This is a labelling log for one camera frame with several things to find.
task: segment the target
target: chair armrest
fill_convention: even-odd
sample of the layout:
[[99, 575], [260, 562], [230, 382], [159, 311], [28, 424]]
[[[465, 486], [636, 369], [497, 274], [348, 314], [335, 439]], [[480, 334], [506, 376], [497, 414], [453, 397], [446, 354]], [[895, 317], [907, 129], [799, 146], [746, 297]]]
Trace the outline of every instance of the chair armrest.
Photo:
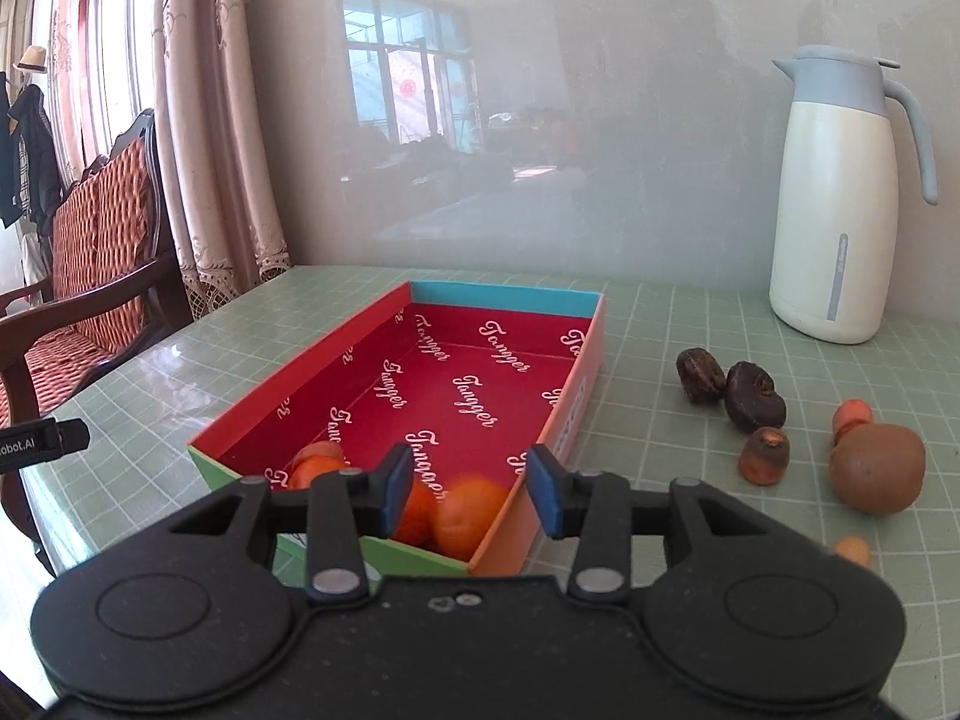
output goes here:
[[178, 267], [174, 252], [166, 252], [95, 290], [44, 303], [30, 311], [0, 319], [0, 371], [22, 359], [30, 347], [47, 333], [119, 308], [147, 292], [163, 276]]
[[13, 303], [14, 300], [27, 298], [28, 295], [34, 295], [49, 285], [50, 278], [48, 277], [42, 281], [37, 281], [35, 284], [28, 284], [26, 287], [20, 287], [18, 290], [10, 290], [8, 293], [3, 293], [3, 295], [0, 295], [0, 317], [6, 314], [8, 305]]

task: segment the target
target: open gift box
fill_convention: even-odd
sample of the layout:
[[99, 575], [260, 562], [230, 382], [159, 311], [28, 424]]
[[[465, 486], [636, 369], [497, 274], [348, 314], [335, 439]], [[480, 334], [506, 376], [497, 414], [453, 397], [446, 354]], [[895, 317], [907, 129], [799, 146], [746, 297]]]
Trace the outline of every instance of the open gift box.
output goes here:
[[[602, 357], [600, 293], [410, 281], [280, 367], [189, 450], [210, 488], [262, 474], [276, 490], [311, 442], [339, 442], [362, 469], [407, 442], [438, 498], [477, 474], [510, 493], [469, 562], [363, 538], [368, 565], [381, 575], [514, 574], [539, 527], [524, 450], [540, 442], [565, 462]], [[304, 555], [297, 536], [278, 546]]]

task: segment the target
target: thermos spout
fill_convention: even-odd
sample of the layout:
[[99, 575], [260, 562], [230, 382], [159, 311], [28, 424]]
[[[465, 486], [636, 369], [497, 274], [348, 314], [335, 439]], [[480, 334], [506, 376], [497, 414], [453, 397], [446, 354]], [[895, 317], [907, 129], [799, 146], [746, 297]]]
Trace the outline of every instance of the thermos spout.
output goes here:
[[773, 59], [773, 63], [784, 71], [784, 74], [792, 81], [795, 80], [793, 77], [794, 71], [797, 69], [797, 60], [795, 59]]

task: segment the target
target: thermos label strip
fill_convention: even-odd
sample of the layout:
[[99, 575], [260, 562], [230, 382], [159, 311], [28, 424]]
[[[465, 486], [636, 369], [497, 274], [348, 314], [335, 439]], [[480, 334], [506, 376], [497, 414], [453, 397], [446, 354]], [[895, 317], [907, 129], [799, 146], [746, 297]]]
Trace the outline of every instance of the thermos label strip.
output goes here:
[[847, 246], [850, 244], [850, 236], [847, 233], [840, 233], [840, 241], [837, 242], [837, 264], [833, 270], [833, 290], [830, 292], [830, 306], [827, 309], [827, 320], [836, 322], [837, 307], [840, 305], [840, 290], [843, 289], [843, 272], [847, 268]]

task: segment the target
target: screw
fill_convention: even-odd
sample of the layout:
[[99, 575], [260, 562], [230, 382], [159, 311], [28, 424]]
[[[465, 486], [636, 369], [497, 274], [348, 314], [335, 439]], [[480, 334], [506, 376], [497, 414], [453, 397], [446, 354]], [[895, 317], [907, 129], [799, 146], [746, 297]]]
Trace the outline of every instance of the screw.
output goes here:
[[475, 592], [462, 592], [457, 595], [456, 601], [462, 607], [478, 607], [483, 603], [483, 598]]
[[328, 595], [344, 595], [360, 586], [360, 577], [347, 568], [328, 568], [313, 575], [313, 589]]
[[576, 581], [577, 586], [584, 592], [604, 593], [620, 589], [624, 579], [623, 574], [619, 571], [597, 566], [595, 568], [585, 568], [577, 574], [574, 581]]
[[432, 610], [443, 614], [447, 613], [448, 611], [453, 611], [453, 608], [456, 607], [457, 602], [448, 595], [440, 595], [437, 598], [431, 598], [426, 602], [426, 605], [427, 608], [432, 608]]

